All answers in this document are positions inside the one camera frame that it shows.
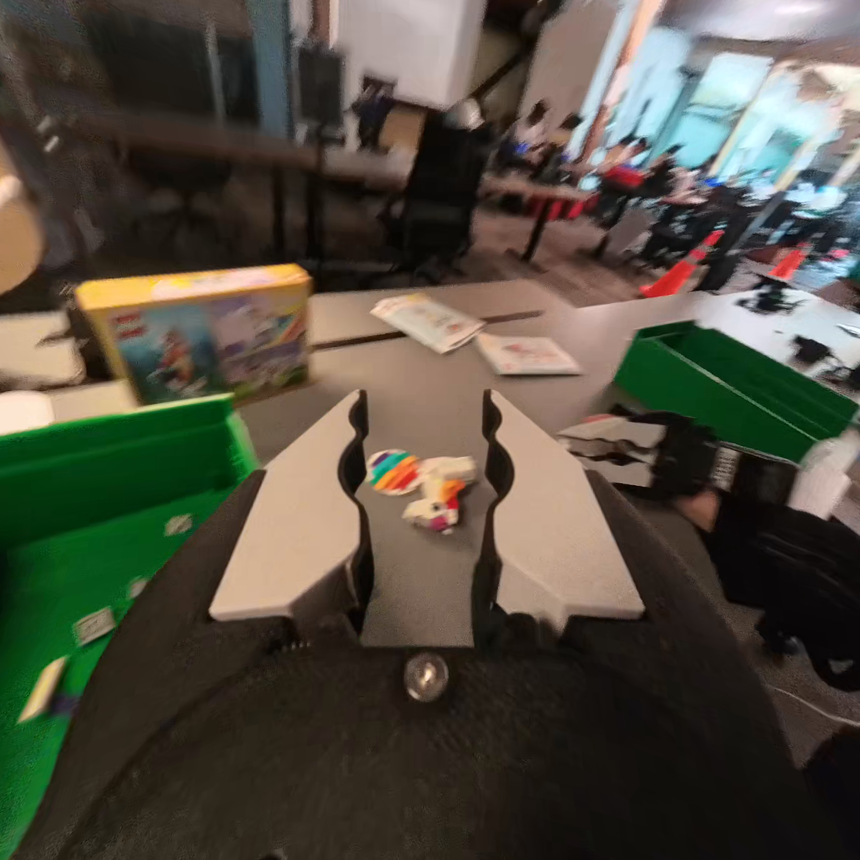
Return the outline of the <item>white lego unicorn build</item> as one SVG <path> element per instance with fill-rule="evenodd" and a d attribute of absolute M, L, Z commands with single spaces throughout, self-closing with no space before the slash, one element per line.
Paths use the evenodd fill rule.
<path fill-rule="evenodd" d="M 477 479 L 473 457 L 432 457 L 418 469 L 421 495 L 407 504 L 403 521 L 438 534 L 451 534 L 459 522 L 460 495 Z"/>

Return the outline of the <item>yellow lego set box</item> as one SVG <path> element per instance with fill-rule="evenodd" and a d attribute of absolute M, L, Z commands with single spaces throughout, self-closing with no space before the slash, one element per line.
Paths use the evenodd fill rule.
<path fill-rule="evenodd" d="M 310 377 L 312 277 L 300 266 L 90 280 L 76 307 L 141 405 L 274 396 Z"/>

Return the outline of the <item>green plastic bin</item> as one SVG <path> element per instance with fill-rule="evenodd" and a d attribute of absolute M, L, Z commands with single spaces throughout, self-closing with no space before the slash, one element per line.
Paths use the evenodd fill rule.
<path fill-rule="evenodd" d="M 112 606 L 117 628 L 134 602 L 129 581 L 150 580 L 259 462 L 226 395 L 3 436 L 1 455 L 1 840 L 11 858 L 113 634 L 79 649 L 72 624 Z M 165 537 L 166 521 L 185 513 L 193 530 Z M 39 673 L 64 655 L 48 714 L 18 724 Z"/>
<path fill-rule="evenodd" d="M 795 464 L 858 414 L 849 397 L 692 321 L 639 330 L 612 381 L 650 410 L 687 416 L 723 442 Z"/>

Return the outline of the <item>white board panel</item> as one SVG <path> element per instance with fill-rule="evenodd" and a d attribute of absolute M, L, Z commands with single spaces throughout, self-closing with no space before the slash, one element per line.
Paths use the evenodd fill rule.
<path fill-rule="evenodd" d="M 365 77 L 393 80 L 404 102 L 448 107 L 467 94 L 485 1 L 340 1 L 335 45 L 343 52 L 345 92 Z"/>

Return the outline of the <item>person's right hand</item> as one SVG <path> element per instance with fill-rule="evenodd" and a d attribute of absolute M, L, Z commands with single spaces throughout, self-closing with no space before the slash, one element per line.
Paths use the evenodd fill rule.
<path fill-rule="evenodd" d="M 701 532 L 713 532 L 721 507 L 721 495 L 713 489 L 672 501 L 674 509 Z"/>

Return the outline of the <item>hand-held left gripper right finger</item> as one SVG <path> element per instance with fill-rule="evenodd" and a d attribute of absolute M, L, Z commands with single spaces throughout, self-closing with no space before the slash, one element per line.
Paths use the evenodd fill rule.
<path fill-rule="evenodd" d="M 472 584 L 472 629 L 525 617 L 560 636 L 571 618 L 635 622 L 645 606 L 586 470 L 498 391 L 482 394 L 494 492 Z"/>

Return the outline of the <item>dark long table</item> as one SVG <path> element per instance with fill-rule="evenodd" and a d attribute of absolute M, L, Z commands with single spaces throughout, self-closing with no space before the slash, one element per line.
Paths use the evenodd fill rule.
<path fill-rule="evenodd" d="M 118 145 L 233 163 L 301 170 L 331 181 L 360 183 L 372 191 L 400 192 L 407 184 L 414 154 L 377 154 L 337 147 L 319 150 L 242 125 L 220 125 L 159 113 L 93 111 L 70 120 L 81 137 Z"/>

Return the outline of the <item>round rainbow lego piece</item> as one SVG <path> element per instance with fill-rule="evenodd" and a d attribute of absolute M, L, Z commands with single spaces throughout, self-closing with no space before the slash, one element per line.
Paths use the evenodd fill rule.
<path fill-rule="evenodd" d="M 421 483 L 422 467 L 423 461 L 408 451 L 384 449 L 366 459 L 365 481 L 382 495 L 410 495 Z"/>

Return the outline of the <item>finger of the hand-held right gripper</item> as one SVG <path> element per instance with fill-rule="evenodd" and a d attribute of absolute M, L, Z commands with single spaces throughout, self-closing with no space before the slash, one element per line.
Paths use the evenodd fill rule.
<path fill-rule="evenodd" d="M 666 433 L 667 426 L 664 424 L 632 421 L 620 415 L 596 415 L 565 428 L 557 437 L 566 442 L 659 446 Z"/>
<path fill-rule="evenodd" d="M 627 487 L 651 487 L 654 482 L 654 467 L 660 453 L 656 450 L 621 450 L 599 448 L 588 451 L 570 448 L 569 453 L 577 458 L 585 469 L 591 470 L 609 483 Z"/>

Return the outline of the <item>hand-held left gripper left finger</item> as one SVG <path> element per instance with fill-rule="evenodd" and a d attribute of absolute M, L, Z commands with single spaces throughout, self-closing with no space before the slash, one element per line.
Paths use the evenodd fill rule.
<path fill-rule="evenodd" d="M 345 396 L 264 469 L 209 616 L 362 622 L 373 589 L 367 513 L 367 394 Z"/>

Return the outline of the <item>black office chair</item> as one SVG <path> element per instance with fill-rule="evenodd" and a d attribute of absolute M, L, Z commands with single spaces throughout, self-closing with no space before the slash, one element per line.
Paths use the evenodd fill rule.
<path fill-rule="evenodd" d="M 445 113 L 427 116 L 399 213 L 379 215 L 386 247 L 394 254 L 383 278 L 409 275 L 439 284 L 472 244 L 472 223 L 489 157 L 492 126 L 479 102 L 465 98 Z"/>

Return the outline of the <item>pale wooden board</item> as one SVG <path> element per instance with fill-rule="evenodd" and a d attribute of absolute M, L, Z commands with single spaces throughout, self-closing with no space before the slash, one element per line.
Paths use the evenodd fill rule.
<path fill-rule="evenodd" d="M 45 231 L 34 198 L 1 141 L 1 295 L 15 290 L 42 263 Z"/>

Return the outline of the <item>lego instruction booklet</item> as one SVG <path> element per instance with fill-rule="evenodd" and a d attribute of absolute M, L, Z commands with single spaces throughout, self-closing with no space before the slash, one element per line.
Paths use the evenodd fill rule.
<path fill-rule="evenodd" d="M 547 337 L 480 333 L 475 344 L 489 367 L 502 377 L 577 376 L 582 373 L 579 364 Z"/>
<path fill-rule="evenodd" d="M 486 326 L 485 321 L 441 304 L 424 293 L 382 299 L 371 308 L 371 316 L 438 355 L 466 345 Z"/>

